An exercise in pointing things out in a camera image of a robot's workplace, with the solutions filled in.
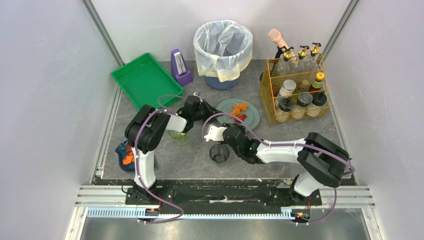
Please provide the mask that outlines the grey round plate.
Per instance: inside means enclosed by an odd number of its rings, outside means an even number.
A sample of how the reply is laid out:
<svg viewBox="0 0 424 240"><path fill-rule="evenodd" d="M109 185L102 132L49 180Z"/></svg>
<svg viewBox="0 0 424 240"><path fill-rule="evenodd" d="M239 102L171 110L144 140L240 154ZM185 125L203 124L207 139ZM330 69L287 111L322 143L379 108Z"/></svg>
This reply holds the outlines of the grey round plate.
<svg viewBox="0 0 424 240"><path fill-rule="evenodd" d="M230 113L233 109L233 105L239 103L248 104L247 110L244 111L242 115L247 115L247 118L245 118L244 122L248 124L252 130L254 130L259 125L261 117L258 109L252 103L239 98L229 98L220 102L215 108L221 112Z"/></svg>

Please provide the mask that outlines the spice jar black lid powder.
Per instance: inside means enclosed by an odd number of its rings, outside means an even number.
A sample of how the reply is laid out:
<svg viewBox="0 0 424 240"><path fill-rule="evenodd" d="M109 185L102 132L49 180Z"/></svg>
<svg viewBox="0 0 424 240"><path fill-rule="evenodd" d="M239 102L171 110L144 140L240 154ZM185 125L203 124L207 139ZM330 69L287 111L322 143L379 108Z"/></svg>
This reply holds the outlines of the spice jar black lid powder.
<svg viewBox="0 0 424 240"><path fill-rule="evenodd" d="M276 121L280 123L286 122L289 119L293 107L294 101L292 97L283 97L276 107Z"/></svg>

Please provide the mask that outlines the white blue canister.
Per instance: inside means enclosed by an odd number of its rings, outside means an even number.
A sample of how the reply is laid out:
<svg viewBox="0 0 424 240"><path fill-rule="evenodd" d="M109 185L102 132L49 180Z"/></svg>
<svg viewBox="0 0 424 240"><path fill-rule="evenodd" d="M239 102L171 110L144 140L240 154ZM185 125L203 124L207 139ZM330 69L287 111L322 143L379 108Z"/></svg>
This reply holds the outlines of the white blue canister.
<svg viewBox="0 0 424 240"><path fill-rule="evenodd" d="M297 88L296 82L292 79L287 79L282 83L277 96L278 97L290 96L295 92L296 88Z"/></svg>

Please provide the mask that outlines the blue snack bag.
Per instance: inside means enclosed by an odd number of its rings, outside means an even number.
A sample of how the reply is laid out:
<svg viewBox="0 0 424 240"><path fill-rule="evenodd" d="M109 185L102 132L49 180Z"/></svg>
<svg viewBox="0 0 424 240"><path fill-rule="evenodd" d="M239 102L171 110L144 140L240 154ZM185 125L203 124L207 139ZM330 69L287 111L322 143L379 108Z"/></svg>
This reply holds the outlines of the blue snack bag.
<svg viewBox="0 0 424 240"><path fill-rule="evenodd" d="M121 170L127 173L135 173L135 159L132 147L129 145L129 141L125 140L121 142L115 149L118 155L118 164Z"/></svg>

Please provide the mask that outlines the small yellow oil bottle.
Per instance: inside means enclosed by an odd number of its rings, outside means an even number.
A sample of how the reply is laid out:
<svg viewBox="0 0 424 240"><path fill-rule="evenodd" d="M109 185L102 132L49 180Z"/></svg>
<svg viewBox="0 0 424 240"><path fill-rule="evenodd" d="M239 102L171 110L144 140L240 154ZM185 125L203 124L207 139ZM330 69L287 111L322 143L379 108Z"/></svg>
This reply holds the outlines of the small yellow oil bottle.
<svg viewBox="0 0 424 240"><path fill-rule="evenodd" d="M299 93L302 93L302 92L307 92L308 88L309 88L309 81L304 79L299 83L299 85L296 89L296 94L299 94Z"/></svg>

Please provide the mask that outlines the glass oil bottle dark liquid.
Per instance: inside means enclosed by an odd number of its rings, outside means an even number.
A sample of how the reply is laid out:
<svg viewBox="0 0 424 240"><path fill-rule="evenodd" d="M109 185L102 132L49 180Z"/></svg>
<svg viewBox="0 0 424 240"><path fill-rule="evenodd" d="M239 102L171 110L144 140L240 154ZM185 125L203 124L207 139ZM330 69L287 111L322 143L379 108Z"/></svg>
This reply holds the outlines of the glass oil bottle dark liquid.
<svg viewBox="0 0 424 240"><path fill-rule="evenodd" d="M291 68L293 65L293 62L291 60L293 49L294 47L291 46L283 51L282 60L279 60L275 66L274 76L278 77L291 74Z"/></svg>

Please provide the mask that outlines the spice jar black lid beans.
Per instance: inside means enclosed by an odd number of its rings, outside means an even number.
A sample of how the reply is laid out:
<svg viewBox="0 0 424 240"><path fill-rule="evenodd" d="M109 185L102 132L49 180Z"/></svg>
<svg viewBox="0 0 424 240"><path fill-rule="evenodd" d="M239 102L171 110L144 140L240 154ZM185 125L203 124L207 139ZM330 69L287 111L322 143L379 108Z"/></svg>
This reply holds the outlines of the spice jar black lid beans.
<svg viewBox="0 0 424 240"><path fill-rule="evenodd" d="M306 114L310 117L317 117L327 101L328 98L324 91L314 93L312 95L312 102L307 106Z"/></svg>

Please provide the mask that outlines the clear glass oil bottle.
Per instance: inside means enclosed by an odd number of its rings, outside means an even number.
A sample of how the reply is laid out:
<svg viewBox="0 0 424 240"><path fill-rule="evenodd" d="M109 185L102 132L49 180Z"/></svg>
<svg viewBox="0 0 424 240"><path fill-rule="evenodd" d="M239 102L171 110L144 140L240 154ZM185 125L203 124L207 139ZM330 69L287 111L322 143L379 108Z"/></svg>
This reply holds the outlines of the clear glass oil bottle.
<svg viewBox="0 0 424 240"><path fill-rule="evenodd" d="M300 45L300 50L298 51L296 61L294 63L294 74L302 74L306 71L306 58L308 56L308 50L310 47L308 45Z"/></svg>

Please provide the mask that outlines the red sauce bottle yellow cap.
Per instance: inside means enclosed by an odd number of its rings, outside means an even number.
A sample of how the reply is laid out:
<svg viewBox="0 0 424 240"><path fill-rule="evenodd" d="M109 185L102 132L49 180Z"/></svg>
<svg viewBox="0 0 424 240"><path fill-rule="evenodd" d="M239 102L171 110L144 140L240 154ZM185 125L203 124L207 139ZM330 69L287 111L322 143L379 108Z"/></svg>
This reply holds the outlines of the red sauce bottle yellow cap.
<svg viewBox="0 0 424 240"><path fill-rule="evenodd" d="M314 81L311 83L311 85L308 88L309 93L315 93L317 91L320 91L323 86L323 80L325 79L325 73L324 72L318 72L315 75Z"/></svg>

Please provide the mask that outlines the glass oil bottle amber residue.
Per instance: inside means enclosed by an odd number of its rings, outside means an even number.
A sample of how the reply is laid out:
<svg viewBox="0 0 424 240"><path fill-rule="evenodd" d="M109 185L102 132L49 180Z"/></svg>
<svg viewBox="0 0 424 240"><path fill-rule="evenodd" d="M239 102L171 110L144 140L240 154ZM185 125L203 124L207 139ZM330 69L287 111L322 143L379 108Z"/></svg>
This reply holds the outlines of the glass oil bottle amber residue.
<svg viewBox="0 0 424 240"><path fill-rule="evenodd" d="M309 50L310 54L306 57L304 62L304 71L313 72L317 69L317 59L320 55L320 47L322 46L319 42L313 42L313 47Z"/></svg>

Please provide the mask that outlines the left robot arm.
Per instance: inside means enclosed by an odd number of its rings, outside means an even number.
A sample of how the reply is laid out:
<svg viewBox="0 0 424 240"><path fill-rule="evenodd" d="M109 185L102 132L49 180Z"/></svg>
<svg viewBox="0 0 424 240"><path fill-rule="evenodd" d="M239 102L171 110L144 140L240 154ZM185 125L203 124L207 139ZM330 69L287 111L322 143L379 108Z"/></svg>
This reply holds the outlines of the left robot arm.
<svg viewBox="0 0 424 240"><path fill-rule="evenodd" d="M186 134L193 128L195 122L214 120L213 115L220 112L197 95L186 97L183 107L176 111L157 109L149 104L143 105L124 132L134 155L134 192L145 197L153 197L148 190L157 180L154 154L165 131Z"/></svg>

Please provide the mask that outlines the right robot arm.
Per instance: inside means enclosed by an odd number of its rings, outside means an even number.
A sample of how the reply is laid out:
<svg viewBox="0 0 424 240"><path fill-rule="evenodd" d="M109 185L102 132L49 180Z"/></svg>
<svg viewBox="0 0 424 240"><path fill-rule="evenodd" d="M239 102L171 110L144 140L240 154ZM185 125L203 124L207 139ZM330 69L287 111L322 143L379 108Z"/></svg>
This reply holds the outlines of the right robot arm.
<svg viewBox="0 0 424 240"><path fill-rule="evenodd" d="M349 160L346 150L317 132L294 141L268 141L247 137L242 125L224 124L216 136L248 164L300 164L305 172L295 178L292 190L303 197L323 186L338 188Z"/></svg>

